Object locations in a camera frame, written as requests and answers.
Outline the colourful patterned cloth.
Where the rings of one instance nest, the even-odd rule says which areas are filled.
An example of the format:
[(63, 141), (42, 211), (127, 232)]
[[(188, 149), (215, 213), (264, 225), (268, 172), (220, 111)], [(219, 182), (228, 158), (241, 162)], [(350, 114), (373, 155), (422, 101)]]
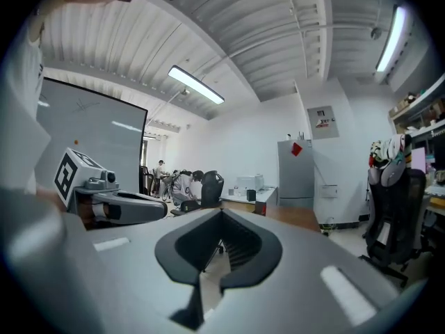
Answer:
[(395, 134), (387, 140), (371, 144), (369, 167), (385, 169), (392, 161), (405, 161), (405, 167), (412, 167), (412, 137), (409, 134)]

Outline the white microwave oven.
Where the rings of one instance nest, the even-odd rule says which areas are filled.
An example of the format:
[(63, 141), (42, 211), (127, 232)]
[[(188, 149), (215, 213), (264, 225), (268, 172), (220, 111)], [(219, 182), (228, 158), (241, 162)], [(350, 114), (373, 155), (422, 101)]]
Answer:
[(262, 174), (238, 176), (236, 185), (239, 190), (260, 191), (264, 187), (264, 176)]

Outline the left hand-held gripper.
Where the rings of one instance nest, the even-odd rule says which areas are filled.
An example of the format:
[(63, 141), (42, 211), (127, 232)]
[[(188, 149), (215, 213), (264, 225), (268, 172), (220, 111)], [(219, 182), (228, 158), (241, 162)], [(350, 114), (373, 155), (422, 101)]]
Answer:
[(65, 150), (54, 184), (66, 210), (79, 216), (88, 227), (117, 220), (127, 225), (149, 223), (164, 218), (168, 212), (162, 200), (140, 193), (121, 191), (120, 206), (94, 200), (95, 194), (112, 194), (119, 189), (115, 173), (72, 148)]

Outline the person's white shirt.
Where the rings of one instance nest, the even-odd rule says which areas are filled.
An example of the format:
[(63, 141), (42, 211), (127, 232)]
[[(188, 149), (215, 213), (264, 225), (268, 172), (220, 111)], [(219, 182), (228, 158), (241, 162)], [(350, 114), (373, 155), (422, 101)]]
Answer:
[(51, 137), (37, 121), (43, 82), (39, 17), (23, 23), (0, 63), (0, 187), (36, 194), (35, 167)]

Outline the white table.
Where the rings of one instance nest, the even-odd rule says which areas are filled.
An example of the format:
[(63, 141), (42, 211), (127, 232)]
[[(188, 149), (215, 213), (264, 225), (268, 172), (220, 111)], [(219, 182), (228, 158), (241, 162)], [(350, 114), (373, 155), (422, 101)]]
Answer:
[(255, 204), (256, 202), (264, 202), (267, 205), (277, 204), (277, 187), (266, 186), (256, 192), (255, 200), (249, 201), (247, 197), (247, 191), (240, 191), (238, 189), (230, 189), (229, 193), (224, 193), (221, 195), (220, 199), (229, 202), (239, 202), (244, 204)]

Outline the person's left forearm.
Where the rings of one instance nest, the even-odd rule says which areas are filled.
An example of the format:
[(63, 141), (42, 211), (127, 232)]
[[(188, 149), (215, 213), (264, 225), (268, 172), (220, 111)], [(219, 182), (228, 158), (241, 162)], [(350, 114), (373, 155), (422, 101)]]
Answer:
[(59, 195), (52, 190), (46, 189), (40, 185), (36, 186), (35, 194), (40, 199), (50, 202), (52, 205), (55, 205), (60, 213), (65, 213), (67, 211), (66, 206), (63, 201), (60, 199)]

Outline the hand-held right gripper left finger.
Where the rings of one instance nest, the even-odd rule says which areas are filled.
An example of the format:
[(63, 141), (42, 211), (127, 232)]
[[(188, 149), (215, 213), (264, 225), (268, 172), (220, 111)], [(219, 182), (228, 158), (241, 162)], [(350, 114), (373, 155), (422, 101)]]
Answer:
[(197, 295), (162, 315), (104, 267), (77, 216), (2, 188), (0, 265), (32, 311), (14, 315), (20, 334), (223, 334), (219, 314), (203, 322)]

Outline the grey wall electrical panel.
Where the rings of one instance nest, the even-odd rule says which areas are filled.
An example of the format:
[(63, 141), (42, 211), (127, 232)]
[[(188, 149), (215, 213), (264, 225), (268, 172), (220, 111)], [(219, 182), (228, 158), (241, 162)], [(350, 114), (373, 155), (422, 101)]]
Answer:
[(339, 137), (337, 120), (331, 106), (307, 109), (307, 115), (313, 140)]

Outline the grey refrigerator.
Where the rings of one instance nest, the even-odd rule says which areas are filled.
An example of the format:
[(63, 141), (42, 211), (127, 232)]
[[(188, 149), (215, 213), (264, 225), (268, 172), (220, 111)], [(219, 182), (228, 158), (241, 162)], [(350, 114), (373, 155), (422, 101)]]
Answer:
[[(297, 156), (291, 154), (293, 143), (302, 147)], [(283, 207), (314, 208), (314, 154), (310, 140), (277, 143), (278, 204)]]

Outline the white storage shelf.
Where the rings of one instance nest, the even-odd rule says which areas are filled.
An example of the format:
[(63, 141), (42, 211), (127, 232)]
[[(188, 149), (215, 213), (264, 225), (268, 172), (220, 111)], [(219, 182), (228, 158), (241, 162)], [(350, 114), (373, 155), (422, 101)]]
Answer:
[(427, 141), (445, 130), (445, 73), (417, 95), (405, 96), (389, 111), (397, 134), (407, 134), (413, 142)]

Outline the whiteboard on black stand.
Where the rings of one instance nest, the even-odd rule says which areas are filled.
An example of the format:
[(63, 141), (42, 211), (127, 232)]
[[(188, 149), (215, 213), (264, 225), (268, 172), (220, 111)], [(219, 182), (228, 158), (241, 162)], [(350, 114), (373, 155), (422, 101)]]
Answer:
[(37, 183), (51, 188), (66, 148), (113, 171), (121, 189), (139, 190), (139, 167), (147, 111), (86, 88), (46, 78), (37, 121), (51, 140), (35, 167)]

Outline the long ceiling light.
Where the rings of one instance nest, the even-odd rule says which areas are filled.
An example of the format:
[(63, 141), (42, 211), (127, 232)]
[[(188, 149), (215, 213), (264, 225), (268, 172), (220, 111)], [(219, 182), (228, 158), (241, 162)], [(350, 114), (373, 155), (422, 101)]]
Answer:
[(168, 76), (203, 95), (214, 104), (219, 105), (225, 102), (225, 99), (217, 92), (177, 65), (173, 65), (170, 68)]
[(405, 6), (395, 6), (387, 41), (376, 65), (377, 73), (387, 72), (394, 64), (410, 36), (411, 24), (409, 10)]

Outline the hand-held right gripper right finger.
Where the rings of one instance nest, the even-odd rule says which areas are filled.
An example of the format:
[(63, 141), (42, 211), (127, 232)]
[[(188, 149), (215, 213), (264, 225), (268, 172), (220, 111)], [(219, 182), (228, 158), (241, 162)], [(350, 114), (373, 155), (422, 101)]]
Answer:
[(261, 284), (228, 289), (203, 334), (417, 334), (403, 318), (426, 286), (400, 292), (380, 272), (319, 232), (237, 215), (271, 231), (282, 258)]

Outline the pink-screen monitor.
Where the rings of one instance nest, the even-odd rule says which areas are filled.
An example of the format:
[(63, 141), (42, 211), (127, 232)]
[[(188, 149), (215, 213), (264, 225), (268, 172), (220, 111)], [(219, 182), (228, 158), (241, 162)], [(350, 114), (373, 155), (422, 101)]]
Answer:
[(421, 170), (426, 174), (426, 150), (425, 148), (412, 149), (411, 168)]

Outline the wooden desk white frame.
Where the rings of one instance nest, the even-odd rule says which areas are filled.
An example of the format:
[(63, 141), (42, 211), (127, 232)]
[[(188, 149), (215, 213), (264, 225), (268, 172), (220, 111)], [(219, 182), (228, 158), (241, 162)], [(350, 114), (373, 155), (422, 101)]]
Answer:
[(429, 212), (445, 217), (445, 184), (432, 184), (425, 190), (425, 196), (429, 199), (426, 209)]

